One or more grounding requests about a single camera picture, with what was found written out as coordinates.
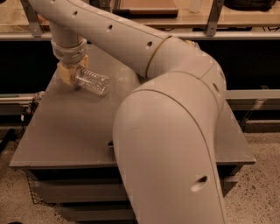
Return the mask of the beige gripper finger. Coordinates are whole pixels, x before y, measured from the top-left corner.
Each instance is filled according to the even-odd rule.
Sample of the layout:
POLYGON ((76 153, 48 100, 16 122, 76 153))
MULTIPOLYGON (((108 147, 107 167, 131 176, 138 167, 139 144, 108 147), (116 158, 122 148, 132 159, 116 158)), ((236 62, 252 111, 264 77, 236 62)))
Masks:
POLYGON ((88 67, 88 56, 85 55, 82 60, 79 63, 80 66, 82 67, 88 67))
POLYGON ((59 62, 57 68, 62 81, 71 87, 74 84, 75 67, 59 62))

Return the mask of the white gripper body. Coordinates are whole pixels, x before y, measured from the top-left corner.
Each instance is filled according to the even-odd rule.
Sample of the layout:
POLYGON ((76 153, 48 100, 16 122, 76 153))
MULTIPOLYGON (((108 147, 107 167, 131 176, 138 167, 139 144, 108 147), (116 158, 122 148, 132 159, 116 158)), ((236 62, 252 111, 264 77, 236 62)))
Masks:
POLYGON ((51 40, 54 56, 67 65, 74 65, 82 61, 87 53, 87 41, 83 38, 81 43, 73 47, 64 47, 51 40))

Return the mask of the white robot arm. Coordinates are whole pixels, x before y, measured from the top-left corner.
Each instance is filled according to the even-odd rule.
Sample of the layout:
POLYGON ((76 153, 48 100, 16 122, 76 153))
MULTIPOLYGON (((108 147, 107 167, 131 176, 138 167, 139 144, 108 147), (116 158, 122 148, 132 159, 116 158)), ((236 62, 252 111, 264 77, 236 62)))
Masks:
POLYGON ((116 162, 138 224, 226 224, 214 153, 226 91, 219 64, 192 44, 81 0, 30 3, 146 79, 122 102, 113 125, 116 162))

